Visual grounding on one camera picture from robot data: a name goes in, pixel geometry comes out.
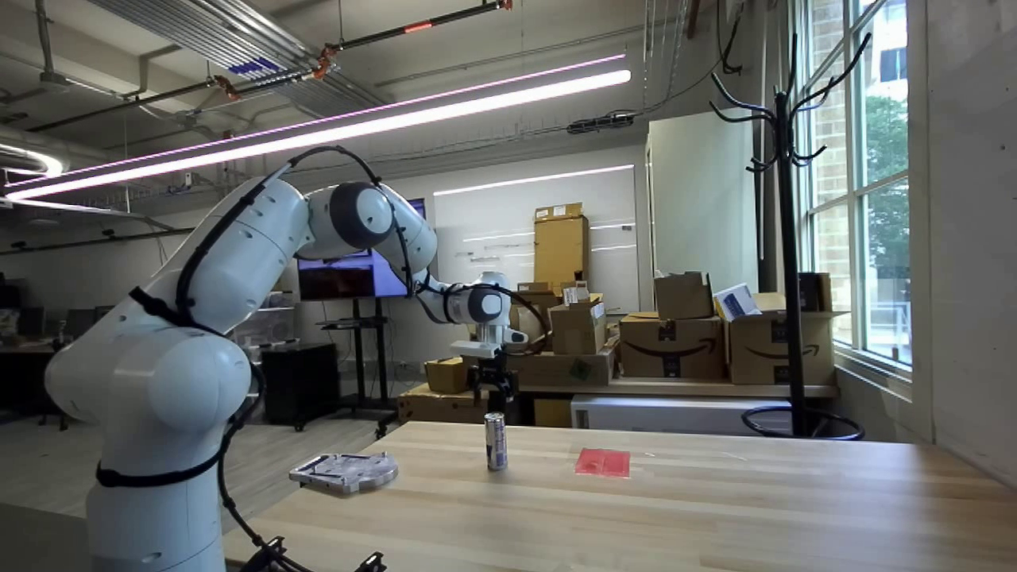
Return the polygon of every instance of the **can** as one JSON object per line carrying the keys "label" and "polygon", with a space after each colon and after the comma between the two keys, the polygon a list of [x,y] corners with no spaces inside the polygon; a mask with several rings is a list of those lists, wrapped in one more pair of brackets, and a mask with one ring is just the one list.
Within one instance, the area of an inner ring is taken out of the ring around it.
{"label": "can", "polygon": [[506,474],[508,470],[506,413],[483,413],[483,426],[486,426],[486,470]]}

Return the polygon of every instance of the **window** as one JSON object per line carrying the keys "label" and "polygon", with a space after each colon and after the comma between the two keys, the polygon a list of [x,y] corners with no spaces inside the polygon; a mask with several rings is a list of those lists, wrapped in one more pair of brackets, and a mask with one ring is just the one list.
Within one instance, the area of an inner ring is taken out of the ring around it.
{"label": "window", "polygon": [[909,57],[903,0],[797,0],[804,89],[822,89],[870,30],[859,70],[824,109],[802,115],[804,265],[833,279],[835,341],[856,357],[914,361],[909,277]]}

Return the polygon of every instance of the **white robotic arm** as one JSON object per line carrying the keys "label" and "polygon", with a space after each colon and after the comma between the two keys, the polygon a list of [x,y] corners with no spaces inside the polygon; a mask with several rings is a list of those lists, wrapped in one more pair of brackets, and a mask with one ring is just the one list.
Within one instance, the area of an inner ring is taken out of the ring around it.
{"label": "white robotic arm", "polygon": [[436,321],[480,323],[480,357],[508,342],[498,279],[433,279],[436,232],[402,193],[356,154],[368,183],[302,193],[282,180],[298,158],[220,200],[151,285],[51,358],[49,394],[71,417],[102,426],[99,484],[86,503],[94,568],[225,566],[211,468],[252,388],[252,364],[222,332],[252,318],[295,255],[374,246]]}

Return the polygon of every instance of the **ceiling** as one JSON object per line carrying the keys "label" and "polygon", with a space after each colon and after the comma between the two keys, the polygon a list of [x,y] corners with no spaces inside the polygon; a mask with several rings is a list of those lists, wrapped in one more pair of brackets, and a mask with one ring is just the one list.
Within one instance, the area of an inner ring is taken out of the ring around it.
{"label": "ceiling", "polygon": [[[0,142],[90,164],[621,49],[634,70],[623,89],[351,147],[372,164],[495,147],[542,151],[548,138],[569,138],[569,124],[605,115],[636,115],[636,129],[590,134],[590,142],[636,136],[703,85],[725,14],[722,0],[0,0]],[[452,23],[374,38],[426,18]],[[189,210],[222,196],[244,167],[62,200]],[[51,224],[53,216],[84,219],[17,207],[0,223]]]}

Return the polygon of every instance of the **tree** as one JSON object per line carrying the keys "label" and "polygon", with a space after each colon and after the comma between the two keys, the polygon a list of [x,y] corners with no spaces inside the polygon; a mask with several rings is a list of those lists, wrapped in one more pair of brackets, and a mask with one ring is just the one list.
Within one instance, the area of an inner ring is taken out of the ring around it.
{"label": "tree", "polygon": [[[865,99],[865,179],[881,180],[909,167],[909,111],[886,96]],[[869,196],[869,255],[879,273],[909,271],[909,193],[879,191]]]}

